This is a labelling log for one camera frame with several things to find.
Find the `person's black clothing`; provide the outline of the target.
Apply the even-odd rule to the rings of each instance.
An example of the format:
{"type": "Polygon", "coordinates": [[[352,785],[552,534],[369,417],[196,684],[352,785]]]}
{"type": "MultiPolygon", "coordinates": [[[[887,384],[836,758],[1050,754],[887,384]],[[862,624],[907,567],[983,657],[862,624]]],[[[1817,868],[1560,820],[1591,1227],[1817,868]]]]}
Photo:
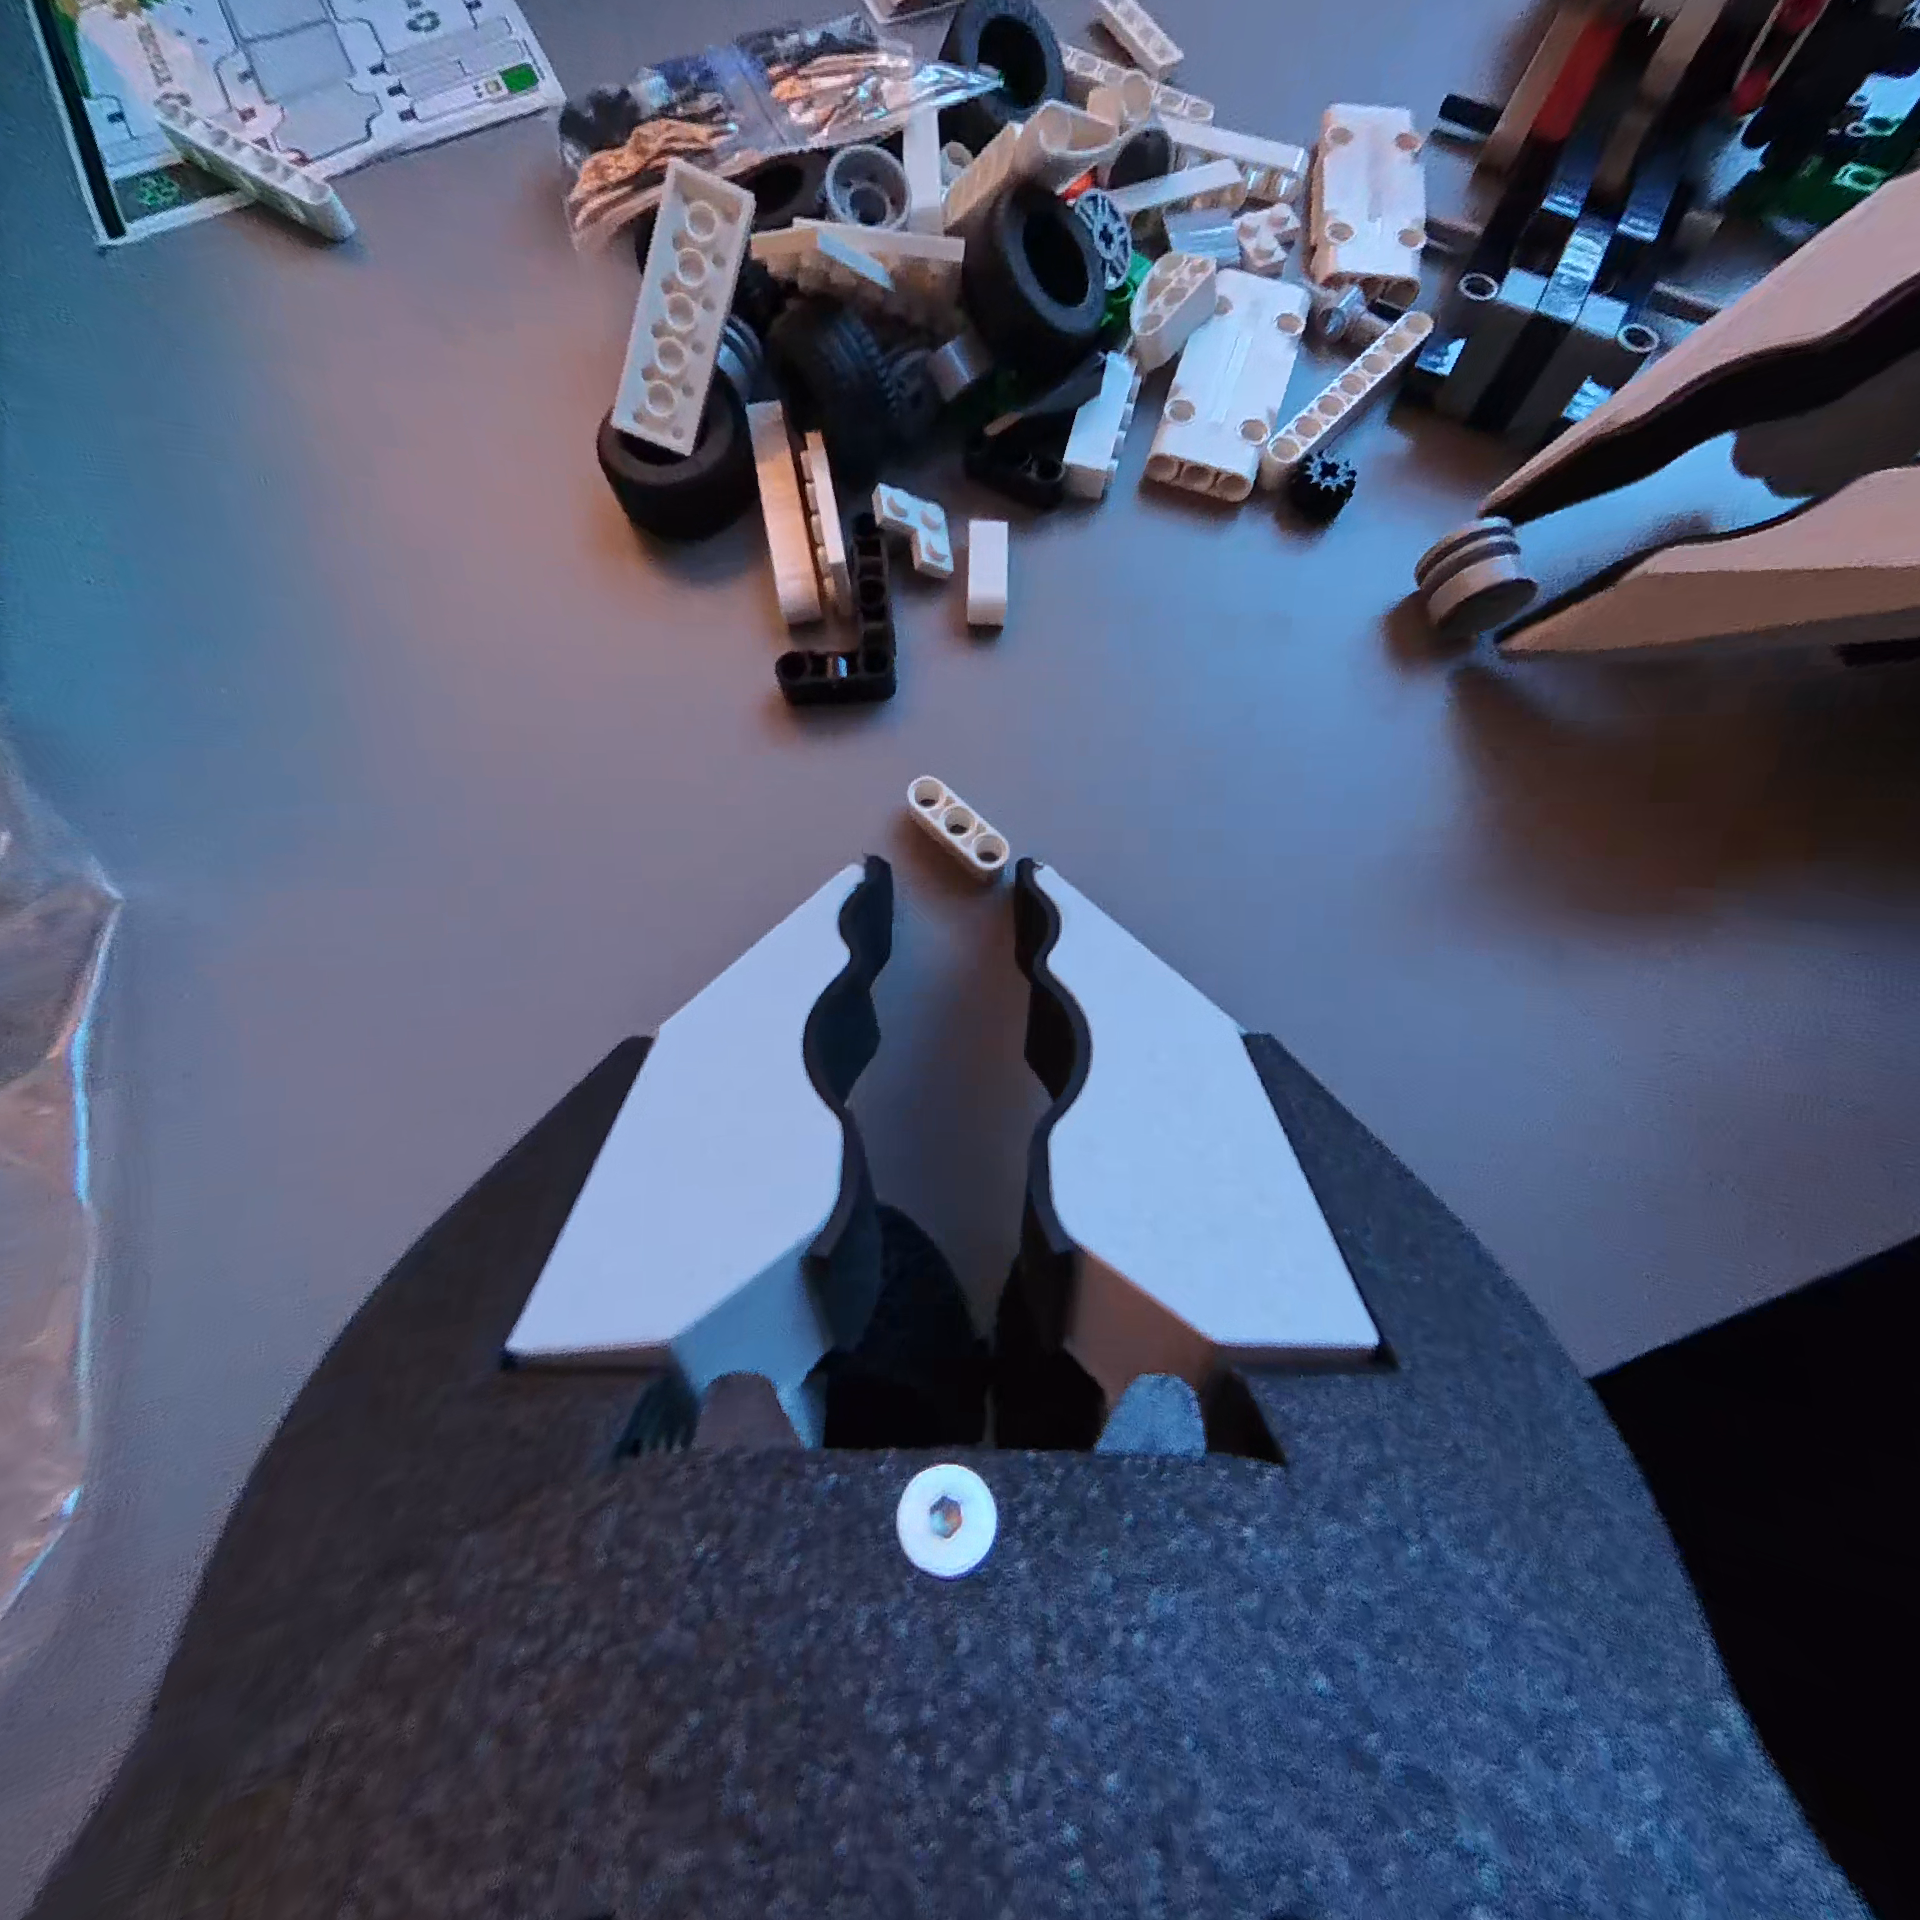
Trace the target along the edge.
{"type": "Polygon", "coordinates": [[[1598,1375],[1774,1768],[1919,1915],[1919,1242],[1598,1375]]]}

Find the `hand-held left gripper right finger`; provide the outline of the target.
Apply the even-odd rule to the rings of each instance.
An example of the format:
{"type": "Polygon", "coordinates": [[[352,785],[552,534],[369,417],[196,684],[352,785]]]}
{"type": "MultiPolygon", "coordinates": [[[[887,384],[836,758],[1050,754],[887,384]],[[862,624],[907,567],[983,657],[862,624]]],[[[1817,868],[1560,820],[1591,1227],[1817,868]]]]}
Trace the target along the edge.
{"type": "Polygon", "coordinates": [[[1131,1387],[1266,1446],[1255,1375],[1382,1363],[1257,1038],[1054,867],[1016,867],[1025,1058],[1047,1092],[1016,1256],[1016,1440],[1095,1446],[1131,1387]]]}

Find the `partly built lego truck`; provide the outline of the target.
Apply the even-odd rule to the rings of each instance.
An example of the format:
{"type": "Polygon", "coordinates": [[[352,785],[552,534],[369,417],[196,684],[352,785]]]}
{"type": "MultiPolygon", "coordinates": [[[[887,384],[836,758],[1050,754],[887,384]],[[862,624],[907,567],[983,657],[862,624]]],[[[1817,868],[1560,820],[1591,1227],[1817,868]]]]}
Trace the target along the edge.
{"type": "Polygon", "coordinates": [[[1448,96],[1487,200],[1406,398],[1536,450],[1650,364],[1726,234],[1799,249],[1916,177],[1916,6],[1555,6],[1503,106],[1448,96]]]}

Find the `grey ribbed wheel hub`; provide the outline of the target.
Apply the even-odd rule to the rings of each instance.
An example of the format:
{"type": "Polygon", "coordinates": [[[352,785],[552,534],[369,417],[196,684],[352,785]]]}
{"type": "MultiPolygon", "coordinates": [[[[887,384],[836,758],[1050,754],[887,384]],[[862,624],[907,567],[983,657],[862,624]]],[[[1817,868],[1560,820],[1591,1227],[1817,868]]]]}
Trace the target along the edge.
{"type": "Polygon", "coordinates": [[[1481,516],[1442,536],[1418,560],[1412,583],[1442,636],[1479,636],[1523,612],[1538,592],[1506,516],[1481,516]]]}

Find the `large clear plastic bag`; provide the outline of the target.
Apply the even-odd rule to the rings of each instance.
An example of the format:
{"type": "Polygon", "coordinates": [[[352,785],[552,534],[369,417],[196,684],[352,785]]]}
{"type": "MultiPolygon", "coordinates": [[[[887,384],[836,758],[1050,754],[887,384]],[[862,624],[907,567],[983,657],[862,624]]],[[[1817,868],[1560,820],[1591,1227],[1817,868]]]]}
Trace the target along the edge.
{"type": "Polygon", "coordinates": [[[3,1610],[76,1519],[94,1426],[100,1223],[91,1043],[124,899],[3,754],[3,1610]]]}

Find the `pile of lego pieces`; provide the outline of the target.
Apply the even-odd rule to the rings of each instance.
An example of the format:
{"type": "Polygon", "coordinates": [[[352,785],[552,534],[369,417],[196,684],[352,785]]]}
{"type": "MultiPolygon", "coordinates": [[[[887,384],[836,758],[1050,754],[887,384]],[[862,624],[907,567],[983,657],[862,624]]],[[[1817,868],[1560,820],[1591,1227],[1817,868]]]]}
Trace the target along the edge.
{"type": "Polygon", "coordinates": [[[1286,499],[1434,335],[1409,110],[1332,104],[1302,148],[1171,87],[1185,55],[1142,6],[1095,6],[1122,65],[1041,6],[945,9],[935,58],[996,70],[995,91],[736,182],[672,161],[624,231],[640,288],[596,463],[659,539],[756,499],[792,711],[896,698],[894,560],[935,583],[964,563],[967,630],[1006,623],[1010,526],[954,538],[892,463],[955,434],[1001,504],[1099,502],[1163,377],[1143,481],[1286,499]]]}

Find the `green and white sticker sheet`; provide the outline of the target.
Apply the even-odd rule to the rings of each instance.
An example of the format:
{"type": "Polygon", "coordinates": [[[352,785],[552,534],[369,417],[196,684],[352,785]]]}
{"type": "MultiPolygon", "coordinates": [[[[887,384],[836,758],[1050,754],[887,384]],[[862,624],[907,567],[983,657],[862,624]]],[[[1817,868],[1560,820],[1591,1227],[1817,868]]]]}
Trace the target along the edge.
{"type": "Polygon", "coordinates": [[[312,164],[375,161],[563,108],[521,6],[31,3],[41,70],[107,249],[249,200],[183,161],[158,99],[312,164]]]}

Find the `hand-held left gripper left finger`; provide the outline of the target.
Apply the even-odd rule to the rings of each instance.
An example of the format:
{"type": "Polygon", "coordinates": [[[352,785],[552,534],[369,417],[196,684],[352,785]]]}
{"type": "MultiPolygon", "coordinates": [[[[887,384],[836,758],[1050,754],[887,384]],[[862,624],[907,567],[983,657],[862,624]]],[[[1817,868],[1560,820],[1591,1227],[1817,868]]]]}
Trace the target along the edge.
{"type": "Polygon", "coordinates": [[[825,1440],[819,1371],[880,1299],[849,1098],[879,1049],[894,900],[887,859],[849,865],[659,1027],[511,1366],[665,1371],[696,1403],[760,1376],[802,1446],[825,1440]]]}

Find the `white seven-hole beam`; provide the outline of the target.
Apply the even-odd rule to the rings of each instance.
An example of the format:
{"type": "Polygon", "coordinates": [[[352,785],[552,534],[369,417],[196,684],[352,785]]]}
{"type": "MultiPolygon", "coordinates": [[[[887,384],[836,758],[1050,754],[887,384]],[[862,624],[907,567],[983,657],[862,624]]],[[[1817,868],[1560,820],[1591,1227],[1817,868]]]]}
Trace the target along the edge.
{"type": "Polygon", "coordinates": [[[171,99],[158,99],[152,113],[175,151],[203,175],[322,241],[355,241],[358,225],[347,207],[312,164],[284,159],[270,144],[226,131],[171,99]]]}

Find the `white three-hole beam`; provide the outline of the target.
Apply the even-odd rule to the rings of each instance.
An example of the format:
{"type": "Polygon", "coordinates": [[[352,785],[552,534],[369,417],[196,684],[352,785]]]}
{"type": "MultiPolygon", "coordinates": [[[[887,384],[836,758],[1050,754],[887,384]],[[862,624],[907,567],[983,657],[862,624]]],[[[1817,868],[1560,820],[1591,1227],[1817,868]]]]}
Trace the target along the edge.
{"type": "Polygon", "coordinates": [[[918,776],[905,788],[913,824],[969,879],[995,883],[1010,865],[1006,838],[935,776],[918,776]]]}

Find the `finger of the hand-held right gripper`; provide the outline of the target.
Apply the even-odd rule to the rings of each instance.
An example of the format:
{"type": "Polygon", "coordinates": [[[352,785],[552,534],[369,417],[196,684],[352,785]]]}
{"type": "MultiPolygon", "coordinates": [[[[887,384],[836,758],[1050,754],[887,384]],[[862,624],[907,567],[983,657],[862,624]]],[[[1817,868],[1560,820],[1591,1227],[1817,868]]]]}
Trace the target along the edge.
{"type": "Polygon", "coordinates": [[[1919,470],[1873,472],[1791,514],[1652,546],[1514,623],[1506,659],[1804,652],[1919,639],[1919,470]]]}
{"type": "Polygon", "coordinates": [[[1856,393],[1919,348],[1919,182],[1891,182],[1488,494],[1536,522],[1856,393]]]}

